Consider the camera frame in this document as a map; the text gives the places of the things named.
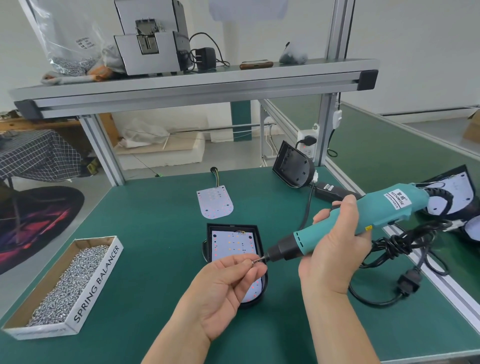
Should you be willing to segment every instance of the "clear plastic bag of screws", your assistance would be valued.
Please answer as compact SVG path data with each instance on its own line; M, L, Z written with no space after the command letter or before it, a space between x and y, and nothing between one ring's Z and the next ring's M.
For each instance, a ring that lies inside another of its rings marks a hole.
M29 4L53 69L68 76L86 75L107 45L93 10L73 0L29 0Z
M116 236L74 240L2 330L17 340L78 334L122 251Z

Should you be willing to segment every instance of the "white power socket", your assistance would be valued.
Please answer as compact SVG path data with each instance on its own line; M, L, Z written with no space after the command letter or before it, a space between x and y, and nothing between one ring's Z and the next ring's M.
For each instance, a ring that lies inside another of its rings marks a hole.
M299 130L297 134L297 141L305 139L306 136L311 135L318 140L318 130L308 129L308 130ZM315 156L315 147L316 143L311 146L306 146L304 143L299 143L297 149L305 154L310 159L313 159Z

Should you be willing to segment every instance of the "gray floor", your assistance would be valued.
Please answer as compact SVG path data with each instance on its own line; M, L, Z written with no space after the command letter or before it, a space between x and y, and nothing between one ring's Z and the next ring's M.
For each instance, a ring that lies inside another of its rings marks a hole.
M274 135L276 144L279 145L283 136ZM265 145L267 154L270 148ZM260 142L259 138L253 138L251 141L242 142L224 142L224 143L205 143L204 158L201 163L192 163L181 166L156 167L152 170L148 168L124 171L125 178L152 178L155 173L163 176L172 176L189 173L209 172L210 168L215 166L220 171L235 170L245 168L259 167ZM86 178L76 178L72 182L38 182L24 178L13 178L13 185L16 190L22 191L42 186L70 186L79 189L85 196L85 203L82 210L77 215L72 224L57 238L53 239L45 248L19 264L15 268L0 275L0 317L10 308L20 294L28 287L32 280L40 273L42 268L68 240L71 234L85 220L88 214L94 209L98 202L110 189L108 178L103 170L97 175Z
M480 144L463 138L463 133L470 124L466 118L410 122L406 125L430 134L446 142L467 149L480 156Z

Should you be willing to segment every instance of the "metal shelf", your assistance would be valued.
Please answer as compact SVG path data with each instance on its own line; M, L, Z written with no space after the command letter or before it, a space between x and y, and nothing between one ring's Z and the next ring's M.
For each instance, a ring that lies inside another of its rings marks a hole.
M18 88L14 101L32 100L43 118L156 109L263 98L356 91L362 71L378 60L309 60L257 70L238 66L216 72L131 78L100 83Z

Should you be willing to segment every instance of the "electric screwdriver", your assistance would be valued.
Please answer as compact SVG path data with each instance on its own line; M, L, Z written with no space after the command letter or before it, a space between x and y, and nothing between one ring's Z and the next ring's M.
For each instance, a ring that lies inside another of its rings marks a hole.
M433 195L440 195L441 189L419 188L414 183L398 183L381 191L366 194L357 201L359 221L355 234L373 228L383 228L426 208ZM262 260L275 262L290 260L311 253L318 242L329 233L336 223L340 209L332 209L330 216L314 225L295 231L271 246Z

